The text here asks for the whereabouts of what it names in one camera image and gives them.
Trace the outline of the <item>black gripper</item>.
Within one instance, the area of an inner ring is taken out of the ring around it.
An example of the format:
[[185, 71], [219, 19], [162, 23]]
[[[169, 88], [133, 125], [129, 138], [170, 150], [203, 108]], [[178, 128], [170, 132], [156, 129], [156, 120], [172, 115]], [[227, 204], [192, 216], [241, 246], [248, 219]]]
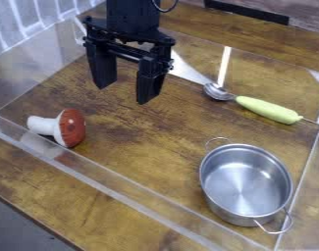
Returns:
[[137, 102], [144, 105], [160, 95], [166, 70], [173, 68], [170, 49], [176, 40], [156, 27], [146, 31], [114, 31], [108, 20], [83, 19], [83, 37], [93, 80], [98, 89], [117, 81], [117, 57], [140, 63], [137, 71]]

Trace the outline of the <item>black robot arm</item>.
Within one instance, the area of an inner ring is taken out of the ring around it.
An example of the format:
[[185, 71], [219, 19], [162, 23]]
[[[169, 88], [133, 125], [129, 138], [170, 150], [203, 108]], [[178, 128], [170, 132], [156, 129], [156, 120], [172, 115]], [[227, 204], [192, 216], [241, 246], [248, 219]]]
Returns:
[[160, 95], [166, 73], [173, 68], [170, 48], [176, 40], [160, 31], [160, 14], [169, 12], [160, 0], [106, 0], [106, 18], [83, 18], [87, 60], [95, 86], [117, 81], [117, 59], [138, 64], [137, 102]]

